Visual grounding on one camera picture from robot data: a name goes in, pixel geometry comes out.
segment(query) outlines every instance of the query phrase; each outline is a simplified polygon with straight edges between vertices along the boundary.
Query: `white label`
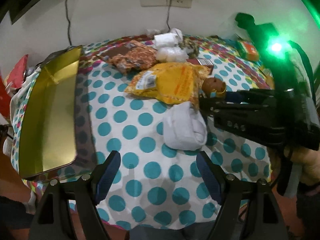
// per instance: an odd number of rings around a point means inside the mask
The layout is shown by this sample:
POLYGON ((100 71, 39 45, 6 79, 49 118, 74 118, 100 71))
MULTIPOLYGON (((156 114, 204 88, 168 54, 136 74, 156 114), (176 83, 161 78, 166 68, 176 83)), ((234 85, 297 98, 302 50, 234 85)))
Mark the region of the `white label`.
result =
POLYGON ((144 90, 156 87, 156 75, 151 75, 153 71, 147 71, 139 79, 136 85, 136 90, 144 90))
POLYGON ((200 65, 202 65, 202 66, 205 66, 205 65, 207 65, 207 66, 213 66, 212 61, 209 60, 209 59, 198 58, 198 62, 199 62, 200 65))

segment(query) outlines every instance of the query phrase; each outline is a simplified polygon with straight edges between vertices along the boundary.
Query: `silver bolt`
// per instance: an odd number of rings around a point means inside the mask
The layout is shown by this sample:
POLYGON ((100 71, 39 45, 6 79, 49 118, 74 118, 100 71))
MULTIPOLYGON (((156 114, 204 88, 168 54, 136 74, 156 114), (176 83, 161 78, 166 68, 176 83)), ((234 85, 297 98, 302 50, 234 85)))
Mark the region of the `silver bolt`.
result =
POLYGON ((266 185, 267 181, 265 179, 259 179, 259 183, 262 185, 266 185))
POLYGON ((53 179, 53 180, 50 181, 50 185, 51 186, 57 185, 57 183, 58 183, 57 179, 53 179))
POLYGON ((235 176, 233 174, 227 174, 227 180, 233 181, 235 179, 235 176))
POLYGON ((81 179, 82 179, 82 180, 88 180, 88 179, 90 179, 90 174, 84 174, 84 175, 82 175, 82 176, 81 176, 81 179))

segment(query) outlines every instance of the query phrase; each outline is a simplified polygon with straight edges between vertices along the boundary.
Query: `yellow plastic package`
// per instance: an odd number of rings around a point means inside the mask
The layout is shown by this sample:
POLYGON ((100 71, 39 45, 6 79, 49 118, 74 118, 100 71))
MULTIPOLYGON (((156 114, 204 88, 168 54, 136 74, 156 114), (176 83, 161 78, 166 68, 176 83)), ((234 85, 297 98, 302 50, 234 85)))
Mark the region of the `yellow plastic package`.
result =
POLYGON ((161 63, 135 75, 125 92, 170 105, 190 101, 198 107, 199 88, 209 72, 206 66, 187 62, 161 63))

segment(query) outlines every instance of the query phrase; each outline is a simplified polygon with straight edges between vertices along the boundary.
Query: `white wall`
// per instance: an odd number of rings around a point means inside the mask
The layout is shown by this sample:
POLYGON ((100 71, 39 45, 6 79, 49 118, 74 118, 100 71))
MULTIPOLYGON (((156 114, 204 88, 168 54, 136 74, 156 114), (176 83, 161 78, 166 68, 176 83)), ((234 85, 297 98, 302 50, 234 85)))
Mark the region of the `white wall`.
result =
MULTIPOLYGON (((69 0, 73 44, 166 29, 166 7, 142 8, 140 0, 69 0)), ((192 8, 172 8, 170 26, 183 33, 227 37, 243 33, 234 24, 238 12, 252 14, 257 24, 273 22, 278 31, 305 50, 316 68, 320 30, 300 0, 196 0, 192 8)), ((41 0, 14 25, 9 15, 0 24, 0 68, 7 75, 29 54, 35 65, 68 46, 64 0, 41 0)))

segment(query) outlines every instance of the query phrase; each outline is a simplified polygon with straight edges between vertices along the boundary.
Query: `gold tray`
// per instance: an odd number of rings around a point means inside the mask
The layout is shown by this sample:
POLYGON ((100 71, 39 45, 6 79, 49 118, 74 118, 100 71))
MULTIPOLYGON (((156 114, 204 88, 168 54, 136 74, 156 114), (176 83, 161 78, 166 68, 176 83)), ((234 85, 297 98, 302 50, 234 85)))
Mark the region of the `gold tray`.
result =
POLYGON ((81 48, 47 63, 31 92, 21 127, 19 174, 34 179, 76 158, 74 106, 81 48))

